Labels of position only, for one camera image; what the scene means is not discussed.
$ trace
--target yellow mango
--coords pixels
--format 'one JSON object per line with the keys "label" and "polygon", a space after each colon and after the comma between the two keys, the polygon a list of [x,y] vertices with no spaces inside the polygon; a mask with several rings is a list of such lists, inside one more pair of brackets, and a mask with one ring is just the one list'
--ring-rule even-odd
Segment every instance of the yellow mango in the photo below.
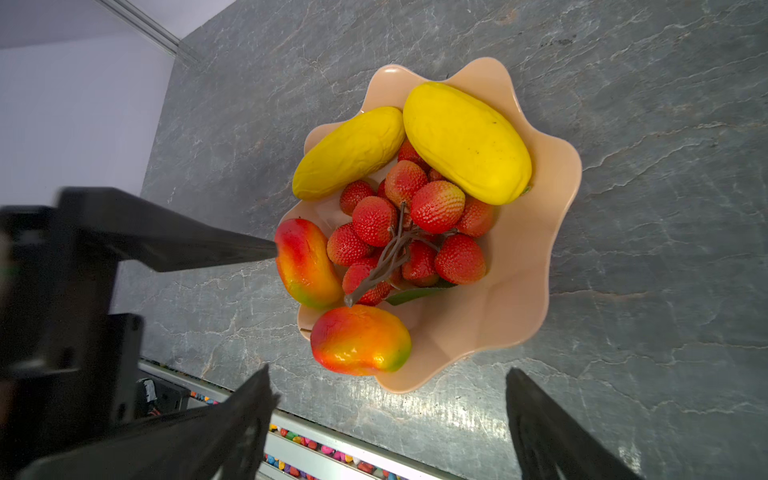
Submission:
{"label": "yellow mango", "polygon": [[387,165],[406,130],[402,112],[379,107],[341,124],[310,150],[293,174],[293,194],[320,200]]}
{"label": "yellow mango", "polygon": [[518,132],[493,108],[433,81],[414,88],[402,110],[411,144],[466,193],[508,204],[531,179],[531,156]]}

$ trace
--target peach plastic bowl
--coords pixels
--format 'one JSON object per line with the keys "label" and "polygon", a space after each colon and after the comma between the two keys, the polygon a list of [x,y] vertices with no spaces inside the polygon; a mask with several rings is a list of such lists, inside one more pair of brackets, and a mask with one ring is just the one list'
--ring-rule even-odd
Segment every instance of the peach plastic bowl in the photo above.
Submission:
{"label": "peach plastic bowl", "polygon": [[[381,67],[371,78],[360,112],[377,107],[402,109],[410,91],[428,81],[400,65]],[[413,350],[397,372],[376,376],[390,392],[410,392],[463,356],[523,343],[541,327],[549,304],[549,260],[554,238],[581,182],[581,159],[571,144],[543,134],[525,120],[502,63],[479,58],[445,80],[503,114],[522,137],[534,162],[531,190],[501,207],[498,220],[479,239],[488,275],[472,285],[457,286],[399,306],[380,308],[397,315],[408,327]],[[324,124],[310,132],[304,152],[337,128]],[[381,181],[395,160],[371,175]],[[300,201],[281,220],[302,217],[327,236],[352,221],[339,208],[340,191],[319,201]],[[344,270],[339,268],[339,278]],[[298,326],[307,339],[323,314],[302,305]]]}

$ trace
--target red and yellow mango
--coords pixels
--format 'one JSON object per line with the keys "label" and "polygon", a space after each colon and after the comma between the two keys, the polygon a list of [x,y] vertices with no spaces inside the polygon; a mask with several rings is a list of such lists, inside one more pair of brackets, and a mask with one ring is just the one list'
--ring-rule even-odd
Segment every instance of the red and yellow mango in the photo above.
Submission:
{"label": "red and yellow mango", "polygon": [[302,218],[277,227],[277,272],[288,293],[302,305],[327,308],[344,297],[341,281],[328,258],[328,239],[314,223]]}
{"label": "red and yellow mango", "polygon": [[411,335],[399,318],[374,306],[325,312],[310,336],[320,365],[346,375],[395,372],[411,354]]}

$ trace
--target green leaf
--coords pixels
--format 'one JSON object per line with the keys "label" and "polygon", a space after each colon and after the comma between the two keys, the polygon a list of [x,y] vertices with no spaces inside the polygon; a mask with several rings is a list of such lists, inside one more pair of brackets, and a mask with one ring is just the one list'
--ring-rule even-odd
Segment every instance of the green leaf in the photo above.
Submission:
{"label": "green leaf", "polygon": [[455,285],[453,283],[446,282],[445,280],[440,279],[440,281],[437,282],[435,286],[430,286],[427,288],[413,288],[410,290],[403,290],[400,293],[396,293],[395,295],[391,295],[387,297],[386,301],[387,303],[389,303],[389,305],[398,306],[398,305],[402,305],[405,302],[410,302],[411,300],[422,298],[423,296],[430,296],[437,292],[442,292],[443,290],[447,290],[454,286]]}

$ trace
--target lychee cluster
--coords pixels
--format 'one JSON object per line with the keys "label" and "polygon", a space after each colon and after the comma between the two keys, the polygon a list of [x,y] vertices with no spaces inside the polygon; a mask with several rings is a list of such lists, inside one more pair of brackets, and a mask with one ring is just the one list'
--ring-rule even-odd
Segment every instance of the lychee cluster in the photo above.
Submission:
{"label": "lychee cluster", "polygon": [[474,283],[486,273],[475,238],[494,222],[494,207],[466,195],[424,161],[406,139],[376,190],[364,180],[339,199],[352,217],[328,239],[328,257],[347,266],[345,303],[375,306],[394,288]]}

